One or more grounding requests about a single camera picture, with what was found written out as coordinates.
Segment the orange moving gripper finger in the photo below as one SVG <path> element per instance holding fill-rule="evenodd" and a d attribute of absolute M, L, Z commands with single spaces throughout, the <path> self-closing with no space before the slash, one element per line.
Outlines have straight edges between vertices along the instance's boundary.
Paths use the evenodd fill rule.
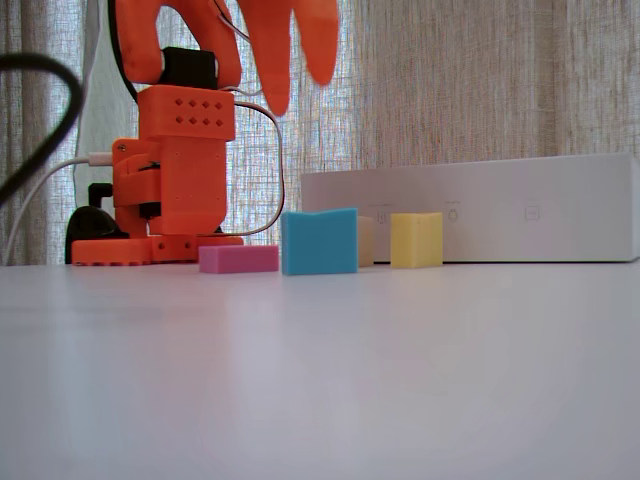
<path fill-rule="evenodd" d="M 290 1 L 239 1 L 265 100 L 274 115 L 286 113 L 290 95 Z"/>

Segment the orange fixed gripper finger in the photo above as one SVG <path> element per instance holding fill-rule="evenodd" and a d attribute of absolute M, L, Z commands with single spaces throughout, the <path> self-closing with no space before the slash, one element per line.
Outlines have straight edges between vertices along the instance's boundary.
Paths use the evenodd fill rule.
<path fill-rule="evenodd" d="M 307 69 L 322 86 L 333 77 L 339 33 L 338 6 L 334 0 L 301 0 L 293 2 Z"/>

